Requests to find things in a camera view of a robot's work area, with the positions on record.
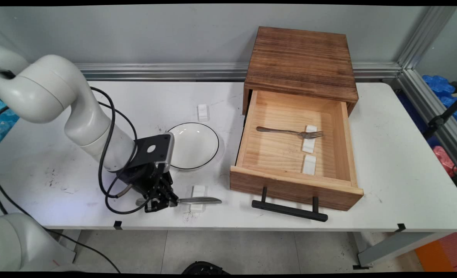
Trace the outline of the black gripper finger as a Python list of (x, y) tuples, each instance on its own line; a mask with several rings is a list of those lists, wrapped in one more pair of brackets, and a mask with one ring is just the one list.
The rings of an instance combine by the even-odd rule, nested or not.
[(170, 207), (170, 201), (168, 199), (163, 198), (154, 198), (147, 201), (146, 205), (144, 206), (145, 213), (153, 213), (158, 212), (160, 210), (166, 209)]
[(162, 181), (162, 190), (162, 194), (168, 200), (169, 205), (178, 205), (178, 196), (174, 193), (170, 182)]

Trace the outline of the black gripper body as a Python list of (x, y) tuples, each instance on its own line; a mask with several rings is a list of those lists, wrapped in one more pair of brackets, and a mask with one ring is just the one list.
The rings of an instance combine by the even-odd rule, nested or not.
[(169, 170), (170, 164), (168, 163), (146, 163), (134, 167), (124, 167), (117, 173), (117, 178), (127, 187), (116, 196), (122, 197), (129, 190), (134, 189), (146, 198), (165, 198), (162, 194), (162, 181), (168, 181), (173, 185)]

